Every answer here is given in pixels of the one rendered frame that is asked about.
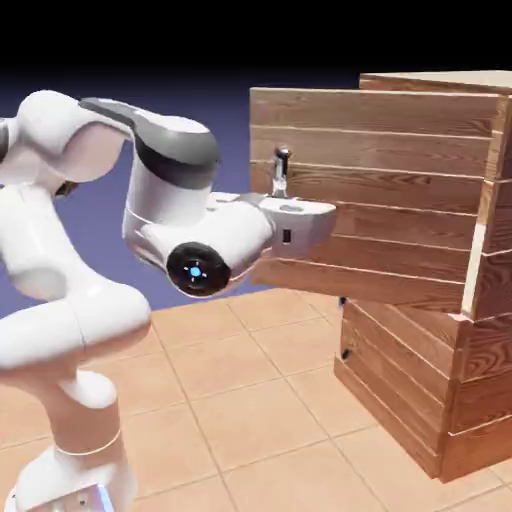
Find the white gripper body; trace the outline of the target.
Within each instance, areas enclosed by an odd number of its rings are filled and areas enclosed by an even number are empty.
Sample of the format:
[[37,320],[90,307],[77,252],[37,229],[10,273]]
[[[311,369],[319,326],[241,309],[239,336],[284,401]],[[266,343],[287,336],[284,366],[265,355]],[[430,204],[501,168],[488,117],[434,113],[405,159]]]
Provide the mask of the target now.
[[265,196],[259,207],[275,226],[274,246],[314,246],[325,240],[336,221],[336,206],[299,198]]

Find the curved silver door handle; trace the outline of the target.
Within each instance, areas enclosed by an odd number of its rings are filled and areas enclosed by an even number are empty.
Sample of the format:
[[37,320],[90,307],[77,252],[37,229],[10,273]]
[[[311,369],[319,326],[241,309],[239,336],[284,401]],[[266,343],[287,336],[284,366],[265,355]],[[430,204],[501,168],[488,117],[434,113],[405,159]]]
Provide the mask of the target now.
[[272,181],[272,195],[278,198],[287,196],[287,175],[291,151],[282,146],[274,151],[274,176]]

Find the wooden plank cabinet door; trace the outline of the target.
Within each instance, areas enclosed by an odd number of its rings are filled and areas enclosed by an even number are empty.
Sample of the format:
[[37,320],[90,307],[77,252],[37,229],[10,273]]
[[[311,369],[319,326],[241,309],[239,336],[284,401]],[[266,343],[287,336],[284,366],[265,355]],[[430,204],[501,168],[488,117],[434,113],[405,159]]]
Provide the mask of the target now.
[[360,305],[345,304],[352,353],[334,373],[432,478],[441,474],[451,381]]
[[271,189],[285,148],[288,193],[337,209],[328,240],[261,262],[253,281],[473,319],[504,312],[512,251],[485,235],[493,208],[511,208],[507,106],[496,94],[252,89],[252,189]]

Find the wooden cabinet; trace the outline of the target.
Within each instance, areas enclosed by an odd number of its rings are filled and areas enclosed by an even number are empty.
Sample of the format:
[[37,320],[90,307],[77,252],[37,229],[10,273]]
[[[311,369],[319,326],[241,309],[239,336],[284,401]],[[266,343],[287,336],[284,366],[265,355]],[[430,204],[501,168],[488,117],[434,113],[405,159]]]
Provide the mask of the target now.
[[451,381],[441,474],[512,457],[512,71],[365,73],[364,89],[498,94],[460,314],[360,305]]

